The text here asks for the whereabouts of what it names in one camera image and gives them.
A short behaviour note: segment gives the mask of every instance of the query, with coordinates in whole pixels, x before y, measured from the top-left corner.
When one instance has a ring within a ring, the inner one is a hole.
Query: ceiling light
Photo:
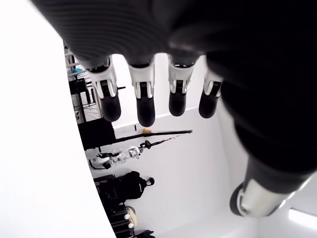
[[[317,230],[317,215],[291,208],[288,218],[303,226]]]

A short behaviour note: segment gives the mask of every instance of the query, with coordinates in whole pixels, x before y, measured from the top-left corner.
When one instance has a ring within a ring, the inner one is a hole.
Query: robotic hand
[[[120,116],[111,55],[128,61],[142,125],[154,123],[154,61],[169,54],[170,112],[184,113],[196,59],[206,55],[199,112],[222,94],[250,158],[233,213],[272,214],[317,170],[317,10],[267,0],[33,0],[91,75],[106,120]],[[214,72],[223,82],[214,82]]]

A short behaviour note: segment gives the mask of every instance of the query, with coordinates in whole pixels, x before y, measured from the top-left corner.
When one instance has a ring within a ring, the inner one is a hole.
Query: black fingertip
[[[104,118],[107,121],[113,122],[121,116],[121,105],[119,101],[118,93],[115,97],[106,96],[101,99],[101,105],[103,110]]]
[[[186,109],[186,93],[169,93],[168,108],[170,113],[179,117],[184,114]]]
[[[214,115],[217,107],[218,98],[219,97],[216,97],[215,95],[206,95],[204,91],[202,92],[202,96],[199,102],[199,114],[203,118],[208,119]]]
[[[137,112],[139,123],[144,127],[149,127],[155,122],[154,96],[151,98],[137,98]]]

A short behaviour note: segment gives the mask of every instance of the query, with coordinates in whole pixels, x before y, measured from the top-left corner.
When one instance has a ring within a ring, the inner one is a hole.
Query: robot
[[[316,172],[314,7],[270,0],[261,7],[250,0],[33,3],[86,68],[108,121],[121,114],[112,54],[129,64],[143,126],[155,120],[154,55],[169,55],[169,109],[177,117],[195,62],[206,55],[199,113],[212,117],[221,94],[250,155],[245,180],[231,197],[234,214],[271,215]],[[211,72],[223,80],[213,81]]]

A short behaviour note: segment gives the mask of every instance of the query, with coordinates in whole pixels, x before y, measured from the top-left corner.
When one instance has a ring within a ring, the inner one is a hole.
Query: white wall
[[[145,150],[139,160],[130,159],[107,171],[92,171],[94,177],[123,175],[132,170],[156,180],[145,189],[140,199],[128,201],[137,212],[137,229],[155,231],[155,236],[177,227],[214,215],[228,206],[229,180],[217,116],[200,117],[197,109],[186,111],[179,118],[167,116],[157,119],[152,130],[192,129],[192,134]],[[170,136],[150,137],[151,142]],[[117,147],[138,145],[145,138],[105,146],[103,152]],[[97,151],[87,151],[93,157]]]
[[[256,238],[254,220],[233,215],[226,207],[157,238]]]
[[[242,147],[238,136],[236,135],[232,116],[224,107],[221,99],[218,101],[217,113],[221,128],[223,146],[228,160],[230,185],[231,189],[234,190],[244,180],[248,164],[248,154]]]
[[[121,103],[121,117],[113,123],[113,127],[122,127],[138,123],[136,99],[132,87],[128,65],[122,55],[113,55],[113,64],[117,76],[117,85],[126,86],[119,91]],[[205,73],[207,70],[205,56],[201,56],[194,67],[191,82],[187,93],[186,108],[197,108],[203,91]],[[155,92],[154,103],[156,116],[168,114],[169,82],[167,54],[160,53],[155,56]]]
[[[29,1],[1,1],[0,18],[0,237],[114,238],[81,145],[61,38]]]

